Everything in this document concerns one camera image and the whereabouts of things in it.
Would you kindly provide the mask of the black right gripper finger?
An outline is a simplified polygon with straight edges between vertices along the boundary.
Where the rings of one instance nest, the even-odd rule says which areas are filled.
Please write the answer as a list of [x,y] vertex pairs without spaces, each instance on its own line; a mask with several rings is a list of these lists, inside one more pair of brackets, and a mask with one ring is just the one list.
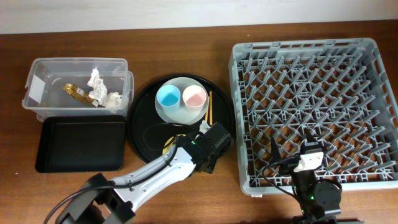
[[271,164],[275,164],[281,161],[281,156],[277,143],[273,137],[271,137]]
[[306,140],[303,144],[303,153],[324,152],[324,147],[310,133],[306,134]]

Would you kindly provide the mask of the yellow bowl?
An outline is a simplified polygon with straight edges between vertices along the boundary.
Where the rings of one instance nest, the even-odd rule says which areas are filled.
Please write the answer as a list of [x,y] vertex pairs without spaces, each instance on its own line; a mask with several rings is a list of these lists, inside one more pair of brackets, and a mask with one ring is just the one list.
[[166,154],[169,152],[170,148],[178,141],[178,147],[182,146],[183,143],[183,138],[185,137],[185,134],[178,134],[176,136],[171,137],[166,141],[164,144],[164,147],[162,149],[162,154]]

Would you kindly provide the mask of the wooden chopstick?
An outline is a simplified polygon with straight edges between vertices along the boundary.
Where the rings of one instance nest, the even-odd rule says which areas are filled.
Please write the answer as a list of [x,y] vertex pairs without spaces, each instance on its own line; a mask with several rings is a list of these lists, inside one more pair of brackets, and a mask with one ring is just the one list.
[[208,122],[208,113],[209,113],[209,107],[210,105],[208,105],[207,109],[206,109],[206,113],[205,113],[205,122]]
[[208,123],[210,126],[213,125],[213,98],[212,98],[213,94],[212,91],[210,91],[209,93],[209,109],[208,109]]

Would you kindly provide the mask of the white tissue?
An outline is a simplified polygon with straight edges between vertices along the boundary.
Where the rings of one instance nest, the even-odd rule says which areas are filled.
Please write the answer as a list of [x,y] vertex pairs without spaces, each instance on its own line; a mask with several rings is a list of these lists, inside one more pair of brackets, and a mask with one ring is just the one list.
[[103,101],[103,106],[106,108],[117,108],[121,105],[122,96],[118,92],[111,92]]

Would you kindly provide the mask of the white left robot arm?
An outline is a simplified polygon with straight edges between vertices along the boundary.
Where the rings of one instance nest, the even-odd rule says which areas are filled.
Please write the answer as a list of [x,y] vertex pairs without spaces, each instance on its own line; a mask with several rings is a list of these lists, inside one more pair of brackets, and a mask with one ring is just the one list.
[[80,190],[59,202],[56,223],[132,223],[137,209],[168,186],[195,172],[213,173],[217,160],[233,145],[220,123],[202,122],[198,130],[177,134],[164,145],[167,152],[130,174],[107,180],[99,173]]

